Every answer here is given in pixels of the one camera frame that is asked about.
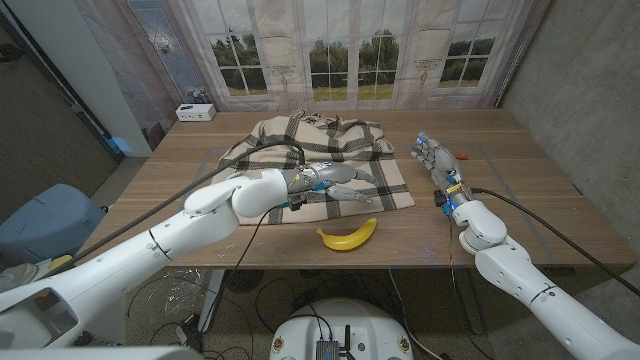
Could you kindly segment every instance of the window curtain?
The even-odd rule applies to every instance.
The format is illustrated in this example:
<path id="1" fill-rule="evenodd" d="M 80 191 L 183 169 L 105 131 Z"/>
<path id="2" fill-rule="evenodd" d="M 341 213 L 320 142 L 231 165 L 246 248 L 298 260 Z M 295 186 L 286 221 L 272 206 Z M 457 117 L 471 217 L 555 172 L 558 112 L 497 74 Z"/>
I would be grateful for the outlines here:
<path id="1" fill-rule="evenodd" d="M 75 2 L 154 150 L 177 120 L 180 93 L 125 0 Z"/>

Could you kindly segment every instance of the wooden table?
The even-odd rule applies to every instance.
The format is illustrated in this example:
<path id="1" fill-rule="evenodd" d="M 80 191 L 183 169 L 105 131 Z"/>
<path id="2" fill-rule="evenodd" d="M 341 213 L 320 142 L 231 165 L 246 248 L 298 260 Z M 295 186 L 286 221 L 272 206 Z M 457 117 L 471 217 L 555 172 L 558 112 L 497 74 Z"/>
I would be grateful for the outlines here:
<path id="1" fill-rule="evenodd" d="M 195 177 L 215 169 L 225 149 L 249 133 L 257 121 L 276 115 L 288 113 L 218 113 L 212 122 L 176 123 L 83 249 L 158 205 Z M 605 264 L 627 267 L 636 261 L 624 240 L 506 111 L 342 111 L 340 115 L 380 123 L 396 147 L 398 167 L 416 206 L 318 223 L 263 225 L 241 268 L 449 266 L 448 221 L 433 204 L 436 188 L 428 171 L 409 155 L 421 129 L 452 152 L 469 155 L 461 166 L 470 186 L 518 200 Z M 513 207 L 484 194 L 478 199 L 504 220 L 509 234 L 529 251 L 534 263 L 590 264 Z M 182 201 L 174 202 L 100 252 L 158 224 L 181 206 Z M 378 218 L 378 228 L 364 245 L 353 251 L 332 251 L 315 233 L 322 227 L 327 233 L 348 234 L 372 216 Z M 459 230 L 454 227 L 454 265 L 474 266 L 473 257 L 457 240 Z M 242 226 L 229 238 L 180 257 L 170 266 L 231 268 L 253 231 L 253 226 Z"/>

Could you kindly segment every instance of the window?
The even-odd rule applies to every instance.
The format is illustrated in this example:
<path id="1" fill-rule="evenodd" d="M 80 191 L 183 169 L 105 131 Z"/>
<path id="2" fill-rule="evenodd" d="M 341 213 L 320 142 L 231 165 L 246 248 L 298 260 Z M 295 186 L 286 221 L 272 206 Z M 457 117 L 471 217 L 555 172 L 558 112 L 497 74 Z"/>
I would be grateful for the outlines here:
<path id="1" fill-rule="evenodd" d="M 407 0 L 363 0 L 360 13 L 358 101 L 393 97 Z"/>
<path id="2" fill-rule="evenodd" d="M 313 101 L 346 101 L 349 1 L 305 0 Z"/>
<path id="3" fill-rule="evenodd" d="M 440 88 L 477 87 L 509 10 L 509 0 L 464 0 Z"/>
<path id="4" fill-rule="evenodd" d="M 185 104 L 209 103 L 200 80 L 176 37 L 161 0 L 128 0 Z"/>
<path id="5" fill-rule="evenodd" d="M 249 10 L 244 1 L 193 0 L 231 96 L 267 93 Z"/>

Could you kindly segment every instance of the wall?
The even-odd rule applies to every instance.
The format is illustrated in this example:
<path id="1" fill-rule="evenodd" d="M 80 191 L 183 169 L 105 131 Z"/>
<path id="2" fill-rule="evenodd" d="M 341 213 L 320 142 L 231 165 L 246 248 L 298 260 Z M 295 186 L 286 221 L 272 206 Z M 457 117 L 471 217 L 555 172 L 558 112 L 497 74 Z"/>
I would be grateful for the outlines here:
<path id="1" fill-rule="evenodd" d="M 111 65 L 73 0 L 7 0 L 71 86 L 111 132 L 127 156 L 149 156 Z"/>
<path id="2" fill-rule="evenodd" d="M 615 229 L 635 240 L 639 31 L 638 1 L 554 2 L 502 103 Z"/>

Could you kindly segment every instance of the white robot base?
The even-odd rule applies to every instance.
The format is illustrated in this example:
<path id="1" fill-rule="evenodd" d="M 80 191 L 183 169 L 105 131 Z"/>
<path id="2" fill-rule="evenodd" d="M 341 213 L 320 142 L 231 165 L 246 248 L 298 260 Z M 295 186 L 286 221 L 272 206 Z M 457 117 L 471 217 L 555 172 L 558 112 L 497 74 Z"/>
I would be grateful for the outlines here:
<path id="1" fill-rule="evenodd" d="M 320 340 L 320 329 L 324 341 Z M 412 360 L 413 349 L 404 328 L 389 314 L 360 300 L 332 298 L 303 307 L 280 325 L 269 357 L 271 360 L 340 358 Z"/>

